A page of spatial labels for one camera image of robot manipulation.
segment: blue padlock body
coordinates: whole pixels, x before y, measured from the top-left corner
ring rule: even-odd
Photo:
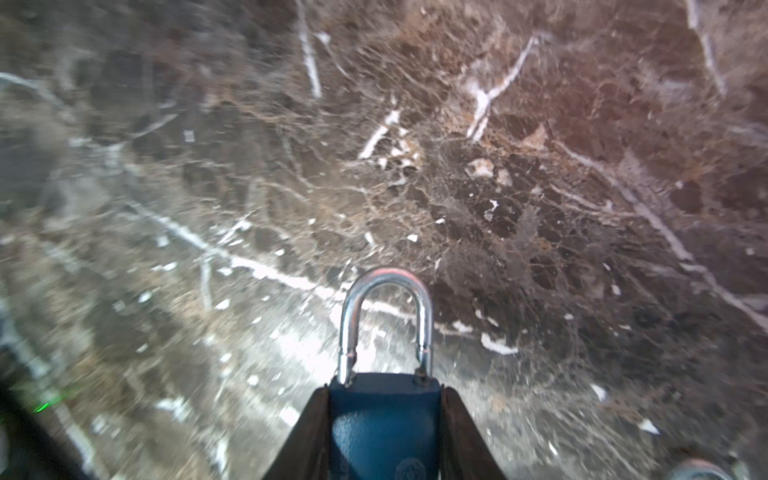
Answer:
[[[358,373],[330,384],[332,480],[435,480],[440,384],[414,375]]]

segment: silver shackle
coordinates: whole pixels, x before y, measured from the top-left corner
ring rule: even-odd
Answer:
[[[432,298],[427,286],[413,273],[402,268],[382,266],[361,276],[349,289],[341,313],[341,352],[336,379],[347,386],[353,380],[352,367],[357,360],[357,333],[360,324],[362,302],[366,295],[384,284],[394,284],[409,291],[416,300],[416,358],[417,373],[432,376]]]

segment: metal object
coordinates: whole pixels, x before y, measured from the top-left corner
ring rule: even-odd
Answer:
[[[733,480],[733,477],[728,475],[725,470],[700,458],[691,458],[680,463],[667,475],[667,480],[696,480],[697,478]]]
[[[398,285],[413,296],[416,301],[416,358],[419,368],[416,375],[432,376],[432,298],[427,286],[413,273],[402,268],[383,266],[370,270],[361,276],[349,289],[341,314],[341,351],[339,353],[339,372],[336,379],[341,385],[348,386],[353,378],[352,367],[357,360],[357,333],[359,330],[362,302],[374,288],[385,285]]]

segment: brown marble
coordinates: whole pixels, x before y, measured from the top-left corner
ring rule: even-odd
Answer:
[[[350,282],[392,263],[432,288],[435,375],[509,478],[689,454],[762,478],[766,21],[3,3],[4,378],[64,393],[39,418],[95,478],[259,478],[333,374]],[[410,369],[412,303],[372,300],[359,369]]]

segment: marble surface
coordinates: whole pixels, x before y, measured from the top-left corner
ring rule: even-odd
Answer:
[[[0,5],[3,378],[99,479],[259,478],[362,271],[509,478],[768,475],[756,0]],[[415,365],[365,305],[358,370]]]

